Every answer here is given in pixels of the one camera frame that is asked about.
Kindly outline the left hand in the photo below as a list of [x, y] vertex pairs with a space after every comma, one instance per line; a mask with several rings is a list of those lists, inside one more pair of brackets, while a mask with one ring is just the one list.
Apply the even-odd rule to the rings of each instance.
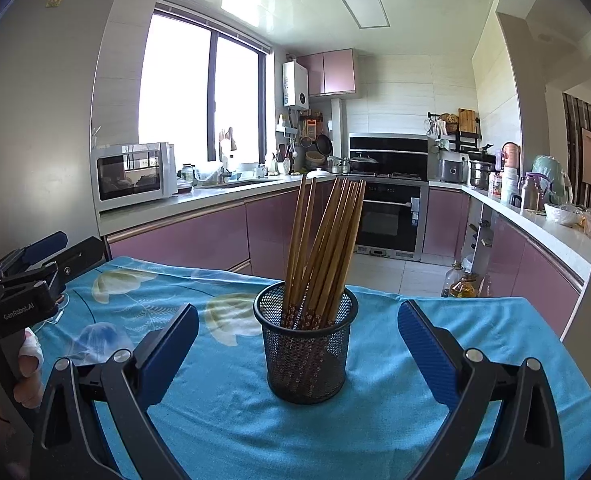
[[44, 354], [30, 328], [0, 340], [0, 422], [18, 415], [30, 430], [35, 428], [44, 393], [42, 364]]

